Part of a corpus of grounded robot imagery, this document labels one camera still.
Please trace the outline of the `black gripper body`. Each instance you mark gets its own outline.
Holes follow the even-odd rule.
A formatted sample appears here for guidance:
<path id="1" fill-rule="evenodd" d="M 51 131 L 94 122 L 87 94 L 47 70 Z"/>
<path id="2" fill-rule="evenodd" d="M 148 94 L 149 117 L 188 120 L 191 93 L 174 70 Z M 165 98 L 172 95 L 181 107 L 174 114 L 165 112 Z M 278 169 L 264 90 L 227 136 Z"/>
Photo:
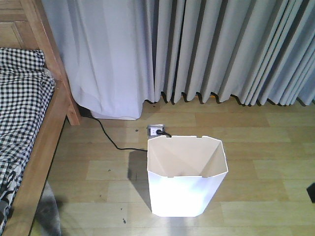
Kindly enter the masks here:
<path id="1" fill-rule="evenodd" d="M 311 202 L 315 203 L 315 183 L 313 182 L 310 186 L 308 186 L 306 191 L 310 197 Z"/>

